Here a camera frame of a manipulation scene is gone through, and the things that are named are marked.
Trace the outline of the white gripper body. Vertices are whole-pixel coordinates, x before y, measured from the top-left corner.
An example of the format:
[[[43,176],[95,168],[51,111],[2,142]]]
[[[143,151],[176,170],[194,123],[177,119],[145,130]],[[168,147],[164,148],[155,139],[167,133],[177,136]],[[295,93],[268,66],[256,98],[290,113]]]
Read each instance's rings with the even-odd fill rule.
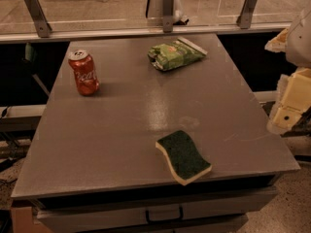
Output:
[[[289,28],[286,59],[298,67],[311,67],[311,3],[301,11]]]

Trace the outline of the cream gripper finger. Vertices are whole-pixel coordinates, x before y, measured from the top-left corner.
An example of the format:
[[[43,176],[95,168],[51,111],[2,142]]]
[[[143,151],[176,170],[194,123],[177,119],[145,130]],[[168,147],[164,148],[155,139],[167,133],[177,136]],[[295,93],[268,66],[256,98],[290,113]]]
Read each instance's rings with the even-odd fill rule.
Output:
[[[276,37],[266,43],[264,49],[271,52],[284,52],[286,50],[288,32],[288,28],[282,30]]]
[[[290,76],[282,75],[277,83],[267,129],[274,134],[291,131],[311,108],[311,69],[297,68]]]

